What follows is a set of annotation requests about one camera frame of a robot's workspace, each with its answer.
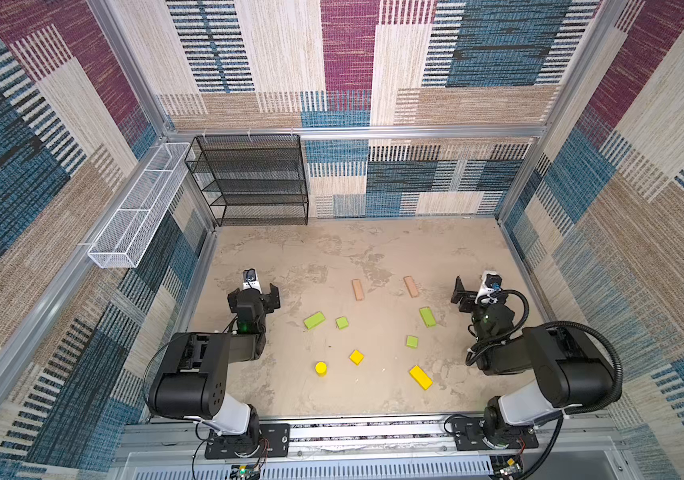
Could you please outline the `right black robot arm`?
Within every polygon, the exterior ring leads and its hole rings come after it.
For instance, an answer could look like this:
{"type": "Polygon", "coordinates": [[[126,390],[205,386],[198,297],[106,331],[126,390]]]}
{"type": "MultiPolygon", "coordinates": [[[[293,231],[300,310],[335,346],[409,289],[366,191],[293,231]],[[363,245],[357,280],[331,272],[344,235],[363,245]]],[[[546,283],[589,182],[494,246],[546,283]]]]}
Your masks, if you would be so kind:
{"type": "Polygon", "coordinates": [[[489,400],[476,423],[455,424],[457,438],[479,437],[491,449],[505,449],[531,439],[539,425],[602,410],[620,399],[621,359],[594,328],[570,321],[527,326],[527,297],[504,288],[495,271],[485,272],[476,290],[457,279],[451,301],[471,317],[468,331],[475,342],[467,366],[486,376],[534,375],[515,392],[489,400]]]}

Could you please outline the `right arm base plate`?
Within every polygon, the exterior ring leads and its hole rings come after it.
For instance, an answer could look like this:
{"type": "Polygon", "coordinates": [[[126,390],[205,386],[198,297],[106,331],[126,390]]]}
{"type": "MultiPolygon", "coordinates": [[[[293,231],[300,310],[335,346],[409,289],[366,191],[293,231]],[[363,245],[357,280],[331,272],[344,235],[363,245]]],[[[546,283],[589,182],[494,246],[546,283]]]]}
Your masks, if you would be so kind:
{"type": "Polygon", "coordinates": [[[539,441],[534,429],[527,426],[487,425],[481,416],[450,415],[444,420],[444,430],[455,442],[458,451],[535,449],[539,441]]]}

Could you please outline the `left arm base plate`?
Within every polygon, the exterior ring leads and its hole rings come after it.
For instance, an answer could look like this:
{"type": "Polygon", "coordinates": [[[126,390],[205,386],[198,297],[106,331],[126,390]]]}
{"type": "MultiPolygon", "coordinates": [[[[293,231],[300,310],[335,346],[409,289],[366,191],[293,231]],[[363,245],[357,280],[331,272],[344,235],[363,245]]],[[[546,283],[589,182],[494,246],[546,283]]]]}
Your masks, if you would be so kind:
{"type": "Polygon", "coordinates": [[[288,456],[291,439],[289,423],[267,423],[249,428],[242,435],[211,433],[204,456],[207,460],[236,458],[283,458],[288,456]]]}

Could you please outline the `long green block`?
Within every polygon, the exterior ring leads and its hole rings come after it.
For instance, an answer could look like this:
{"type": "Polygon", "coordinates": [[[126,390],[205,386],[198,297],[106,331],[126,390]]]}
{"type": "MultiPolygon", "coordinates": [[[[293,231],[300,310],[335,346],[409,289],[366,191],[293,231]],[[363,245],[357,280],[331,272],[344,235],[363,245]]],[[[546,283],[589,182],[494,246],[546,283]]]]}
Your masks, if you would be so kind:
{"type": "Polygon", "coordinates": [[[304,325],[307,330],[312,330],[320,326],[326,320],[326,316],[322,312],[316,312],[304,320],[304,325]]]}
{"type": "Polygon", "coordinates": [[[432,328],[437,325],[436,317],[430,307],[422,307],[419,309],[420,317],[422,318],[427,328],[432,328]]]}

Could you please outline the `natural wood block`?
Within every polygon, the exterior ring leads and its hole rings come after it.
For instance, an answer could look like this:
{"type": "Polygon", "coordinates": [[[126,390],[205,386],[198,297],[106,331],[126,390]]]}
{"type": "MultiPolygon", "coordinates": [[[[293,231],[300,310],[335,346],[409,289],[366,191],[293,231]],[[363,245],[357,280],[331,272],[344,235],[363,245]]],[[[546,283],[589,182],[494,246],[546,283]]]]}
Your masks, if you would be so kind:
{"type": "Polygon", "coordinates": [[[352,281],[354,296],[357,301],[363,301],[365,299],[364,288],[360,279],[354,279],[352,281]]]}
{"type": "Polygon", "coordinates": [[[410,295],[411,298],[417,298],[419,296],[419,289],[417,286],[416,281],[412,276],[405,276],[404,277],[404,283],[407,288],[407,291],[410,295]]]}

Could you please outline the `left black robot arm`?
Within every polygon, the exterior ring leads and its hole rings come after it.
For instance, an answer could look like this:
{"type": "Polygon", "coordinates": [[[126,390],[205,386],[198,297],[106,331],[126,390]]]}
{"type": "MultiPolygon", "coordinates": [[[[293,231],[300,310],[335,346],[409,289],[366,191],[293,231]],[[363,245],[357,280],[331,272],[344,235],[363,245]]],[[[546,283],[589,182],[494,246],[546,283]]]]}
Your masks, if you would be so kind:
{"type": "Polygon", "coordinates": [[[233,321],[223,332],[172,336],[162,349],[146,404],[154,415],[207,425],[218,436],[259,439],[256,409],[227,392],[232,363],[260,359],[267,343],[267,316],[281,307],[280,290],[246,286],[228,294],[233,321]]]}

